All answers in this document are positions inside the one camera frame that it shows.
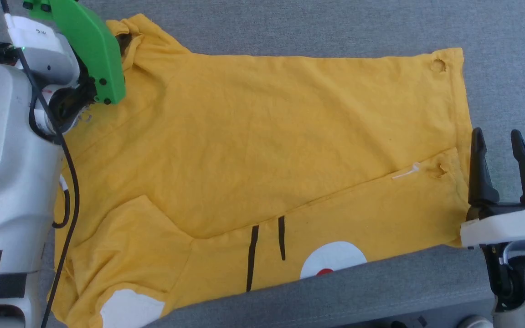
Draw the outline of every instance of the t-shirt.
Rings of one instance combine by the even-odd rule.
[[[127,95],[67,135],[82,201],[53,310],[68,326],[140,327],[190,304],[460,245],[471,133],[460,48],[209,56],[143,15],[108,26],[133,36]],[[57,259],[66,233],[56,232]]]

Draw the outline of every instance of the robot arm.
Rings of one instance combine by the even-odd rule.
[[[7,13],[13,44],[0,42],[0,327],[6,328],[41,322],[38,272],[53,223],[59,137],[88,104],[124,97],[119,43],[107,38],[104,23],[73,0],[49,4],[63,35]],[[66,15],[77,28],[88,29],[86,42],[72,43],[75,28],[66,24]],[[81,57],[73,49],[82,46],[90,48]]]
[[[471,140],[471,175],[467,222],[461,226],[463,246],[481,247],[489,283],[496,296],[494,326],[525,328],[525,142],[511,134],[514,157],[519,163],[523,195],[519,203],[500,203],[485,162],[481,129]]]

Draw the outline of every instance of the gray table surface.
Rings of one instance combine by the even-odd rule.
[[[21,0],[10,0],[22,13]],[[144,13],[193,52],[412,56],[460,46],[471,119],[502,199],[521,193],[509,132],[525,137],[525,1],[81,0],[104,19]],[[7,40],[0,14],[0,40]],[[51,283],[47,245],[42,293]],[[152,327],[327,327],[490,297],[479,251],[435,247],[174,311]],[[59,327],[50,322],[50,327]]]

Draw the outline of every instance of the black cable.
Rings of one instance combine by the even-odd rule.
[[[9,5],[8,5],[7,0],[0,0],[0,1],[1,1],[1,8],[3,9],[4,13],[9,13]],[[56,134],[58,141],[60,141],[60,145],[62,147],[62,150],[64,151],[64,155],[66,156],[66,163],[70,170],[70,175],[72,178],[72,184],[74,188],[74,212],[72,214],[72,222],[70,223],[70,227],[68,228],[68,232],[66,235],[66,241],[64,241],[64,247],[62,248],[62,253],[60,255],[60,261],[58,262],[58,270],[56,271],[56,276],[54,276],[54,282],[52,283],[52,289],[50,290],[50,299],[48,300],[48,304],[46,305],[46,310],[44,311],[44,317],[42,318],[41,328],[45,328],[48,322],[48,317],[50,317],[50,311],[52,309],[52,303],[54,301],[54,296],[56,295],[56,290],[58,289],[58,283],[60,282],[60,275],[62,274],[62,267],[64,266],[64,261],[66,260],[68,246],[70,245],[70,240],[74,233],[74,228],[76,227],[76,224],[77,224],[78,210],[80,206],[80,190],[78,188],[77,171],[74,168],[74,162],[72,161],[72,157],[70,156],[70,152],[68,151],[68,146],[66,144],[66,141],[64,140],[64,136],[62,135],[60,131],[60,127],[58,127],[58,124],[54,120],[52,111],[50,110],[48,103],[44,99],[44,95],[42,94],[40,88],[37,85],[36,79],[33,73],[31,72],[29,65],[27,64],[26,56],[23,54],[23,50],[21,48],[16,48],[16,50],[19,56],[19,61],[21,62],[21,66],[23,66],[23,71],[27,75],[27,79],[29,79],[31,87],[35,90],[38,100],[40,100],[41,105],[44,108],[44,111],[46,112],[46,115],[50,119],[50,123],[52,124],[52,128],[54,129],[54,133]]]
[[[4,10],[4,13],[9,13],[9,4],[7,0],[1,0],[1,8]]]
[[[61,223],[52,223],[52,228],[54,229],[62,229],[66,226],[68,223],[68,219],[70,218],[70,193],[66,189],[64,191],[64,219]]]

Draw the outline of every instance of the hole in shirt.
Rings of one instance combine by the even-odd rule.
[[[440,179],[441,177],[443,177],[445,174],[448,173],[448,170],[446,170],[441,164],[437,164],[437,166],[433,168],[432,170],[437,179]]]
[[[433,69],[433,71],[437,73],[441,73],[447,70],[446,65],[440,59],[433,60],[433,64],[431,65],[431,68]]]

